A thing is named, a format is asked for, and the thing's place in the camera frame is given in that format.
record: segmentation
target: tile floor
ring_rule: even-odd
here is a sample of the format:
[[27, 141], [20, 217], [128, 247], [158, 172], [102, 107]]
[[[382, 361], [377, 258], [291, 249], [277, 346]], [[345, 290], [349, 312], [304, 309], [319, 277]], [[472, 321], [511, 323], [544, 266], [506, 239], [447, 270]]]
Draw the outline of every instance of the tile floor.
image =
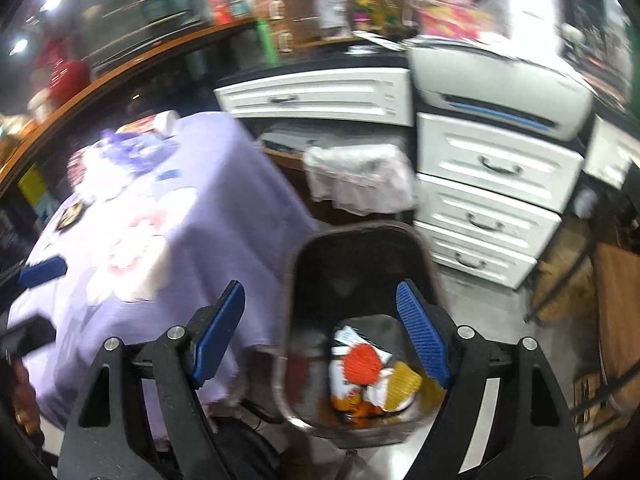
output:
[[[574, 379], [598, 367], [595, 320], [565, 319], [545, 327], [526, 324], [523, 320], [527, 301], [525, 289], [513, 292], [445, 268], [441, 268], [441, 273], [454, 321], [472, 326], [484, 338], [491, 340], [515, 343], [526, 335], [535, 338], [545, 351], [567, 402], [572, 405]], [[493, 420], [497, 391], [498, 380], [487, 381], [476, 430], [461, 470], [480, 463]], [[247, 423], [257, 426], [255, 419], [247, 420]], [[403, 444], [361, 450], [354, 462], [350, 480], [402, 479], [430, 429], [431, 423], [427, 423]], [[264, 423], [258, 431], [280, 450], [300, 437], [300, 434], [292, 436], [290, 431], [283, 432], [281, 427]], [[50, 425], [44, 427], [44, 432], [47, 437], [46, 449], [59, 452], [62, 432]], [[344, 452], [320, 438], [310, 438], [309, 444], [311, 458], [316, 465], [316, 471], [310, 478], [332, 478], [342, 463]], [[581, 445], [583, 455], [593, 449], [593, 444], [589, 442], [582, 442]]]

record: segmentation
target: white cabinet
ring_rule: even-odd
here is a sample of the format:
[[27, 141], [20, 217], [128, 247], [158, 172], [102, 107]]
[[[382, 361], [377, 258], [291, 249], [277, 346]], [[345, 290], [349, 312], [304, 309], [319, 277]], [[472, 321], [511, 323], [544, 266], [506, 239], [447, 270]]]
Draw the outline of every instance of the white cabinet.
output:
[[445, 116], [418, 114], [418, 171], [562, 212], [582, 157], [550, 142]]
[[216, 90], [235, 117], [343, 119], [412, 126], [405, 68], [343, 68], [278, 75]]
[[415, 218], [537, 258], [560, 217], [491, 191], [418, 174]]
[[419, 221], [414, 226], [427, 238], [434, 261], [491, 282], [517, 288], [536, 264], [531, 256], [441, 227]]
[[640, 166], [640, 141], [596, 117], [584, 172], [620, 189], [632, 160]]

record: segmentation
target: drawer handle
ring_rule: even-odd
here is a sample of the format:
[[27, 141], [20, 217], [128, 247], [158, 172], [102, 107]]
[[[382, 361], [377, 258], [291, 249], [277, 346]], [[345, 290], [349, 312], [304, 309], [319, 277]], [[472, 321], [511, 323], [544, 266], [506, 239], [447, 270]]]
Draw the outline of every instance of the drawer handle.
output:
[[500, 173], [504, 175], [519, 175], [522, 173], [522, 168], [518, 165], [515, 165], [512, 170], [508, 170], [507, 168], [500, 168], [499, 166], [493, 166], [489, 159], [483, 155], [478, 157], [480, 164], [482, 164], [488, 170], [493, 171], [494, 173]]
[[269, 102], [273, 104], [278, 103], [292, 103], [299, 99], [297, 95], [290, 95], [289, 97], [269, 97]]
[[477, 264], [470, 264], [470, 263], [468, 263], [468, 262], [466, 262], [465, 260], [462, 259], [462, 254], [460, 254], [460, 253], [456, 253], [456, 261], [460, 265], [464, 265], [465, 267], [468, 267], [469, 269], [484, 269], [486, 267], [486, 261], [480, 260], [480, 262], [477, 263]]
[[504, 224], [502, 222], [496, 222], [495, 227], [491, 227], [490, 225], [481, 224], [476, 222], [476, 215], [467, 213], [466, 219], [469, 220], [469, 223], [479, 229], [484, 229], [485, 231], [491, 231], [492, 233], [502, 231], [504, 229]]

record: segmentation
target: silver bolt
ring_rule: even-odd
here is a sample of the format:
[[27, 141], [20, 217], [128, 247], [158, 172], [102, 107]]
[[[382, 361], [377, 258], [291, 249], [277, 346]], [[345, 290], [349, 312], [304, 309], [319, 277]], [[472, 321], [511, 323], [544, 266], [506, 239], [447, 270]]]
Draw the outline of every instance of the silver bolt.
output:
[[470, 326], [463, 325], [458, 327], [458, 335], [462, 339], [471, 339], [476, 335], [476, 331]]
[[172, 326], [169, 330], [166, 331], [166, 336], [169, 339], [180, 339], [182, 336], [184, 336], [184, 334], [184, 327], [180, 325]]
[[104, 349], [110, 352], [111, 350], [115, 350], [119, 345], [120, 342], [117, 337], [110, 337], [104, 342]]
[[526, 337], [522, 340], [522, 346], [527, 350], [535, 350], [538, 348], [538, 342], [532, 337]]

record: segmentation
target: blue rubber tip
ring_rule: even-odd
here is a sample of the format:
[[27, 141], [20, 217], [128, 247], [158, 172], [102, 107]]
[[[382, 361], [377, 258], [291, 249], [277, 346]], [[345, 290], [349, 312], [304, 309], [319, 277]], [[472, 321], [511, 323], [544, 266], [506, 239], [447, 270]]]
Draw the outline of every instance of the blue rubber tip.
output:
[[447, 347], [429, 320], [420, 300], [405, 282], [399, 283], [396, 288], [396, 308], [425, 373], [446, 389], [451, 377], [447, 365]]
[[236, 283], [195, 348], [191, 378], [198, 387], [216, 375], [244, 312], [244, 287]]
[[66, 261], [62, 256], [54, 256], [43, 262], [25, 267], [20, 272], [18, 283], [24, 288], [33, 288], [50, 282], [66, 274]]

